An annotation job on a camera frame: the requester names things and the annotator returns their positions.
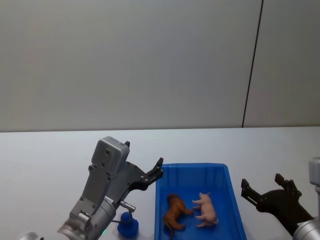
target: brown lion figurine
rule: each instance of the brown lion figurine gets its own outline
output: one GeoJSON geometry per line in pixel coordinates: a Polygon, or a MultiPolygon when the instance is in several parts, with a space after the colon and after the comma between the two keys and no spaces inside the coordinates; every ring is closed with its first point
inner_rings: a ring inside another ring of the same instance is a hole
{"type": "Polygon", "coordinates": [[[186,209],[184,201],[176,194],[169,194],[166,197],[166,200],[169,204],[169,210],[163,217],[164,224],[170,230],[170,238],[172,240],[174,237],[174,230],[183,230],[185,229],[185,224],[179,224],[176,219],[184,213],[186,215],[193,214],[194,211],[186,209]]]}

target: table surface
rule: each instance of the table surface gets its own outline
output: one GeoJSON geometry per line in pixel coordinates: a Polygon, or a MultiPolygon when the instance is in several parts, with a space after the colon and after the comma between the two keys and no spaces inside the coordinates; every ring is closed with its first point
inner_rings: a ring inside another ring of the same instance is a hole
{"type": "MultiPolygon", "coordinates": [[[[128,161],[144,171],[159,157],[164,163],[226,164],[248,240],[291,237],[275,217],[241,197],[242,178],[260,193],[279,188],[276,173],[293,179],[301,205],[317,215],[308,161],[320,156],[320,127],[13,132],[0,133],[1,239],[55,232],[81,195],[97,141],[106,136],[130,141],[128,161]]],[[[137,239],[153,240],[155,184],[131,192],[126,201],[137,207],[137,239]]],[[[120,207],[115,218],[124,211],[120,207]]],[[[111,223],[100,239],[121,239],[116,226],[111,223]]]]}

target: white wall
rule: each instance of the white wall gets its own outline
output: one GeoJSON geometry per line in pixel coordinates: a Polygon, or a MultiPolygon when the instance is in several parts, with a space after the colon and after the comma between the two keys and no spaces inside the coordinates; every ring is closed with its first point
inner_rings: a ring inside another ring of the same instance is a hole
{"type": "Polygon", "coordinates": [[[260,0],[1,0],[0,131],[240,127],[260,0]]]}
{"type": "Polygon", "coordinates": [[[264,1],[244,126],[317,125],[320,1],[264,1]]]}

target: blue bin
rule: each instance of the blue bin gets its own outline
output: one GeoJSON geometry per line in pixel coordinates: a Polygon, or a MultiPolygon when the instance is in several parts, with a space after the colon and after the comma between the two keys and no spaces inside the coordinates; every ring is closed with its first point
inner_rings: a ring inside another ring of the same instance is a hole
{"type": "Polygon", "coordinates": [[[168,211],[168,194],[178,194],[188,209],[195,206],[199,192],[208,193],[216,211],[218,224],[197,228],[202,221],[193,215],[182,216],[178,222],[186,224],[185,230],[174,231],[174,240],[246,240],[228,167],[219,163],[164,164],[164,174],[156,182],[154,240],[168,240],[170,232],[163,217],[168,211]]]}

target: pink pig figurine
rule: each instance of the pink pig figurine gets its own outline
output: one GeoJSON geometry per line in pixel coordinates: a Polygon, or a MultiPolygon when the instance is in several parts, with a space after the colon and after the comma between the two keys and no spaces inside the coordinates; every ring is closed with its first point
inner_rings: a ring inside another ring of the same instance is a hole
{"type": "Polygon", "coordinates": [[[193,207],[194,209],[201,209],[201,216],[195,216],[197,219],[203,220],[201,224],[197,225],[198,228],[202,228],[204,226],[211,227],[219,222],[209,194],[210,192],[208,192],[207,194],[203,194],[200,192],[200,199],[192,201],[194,204],[200,204],[193,207]]]}

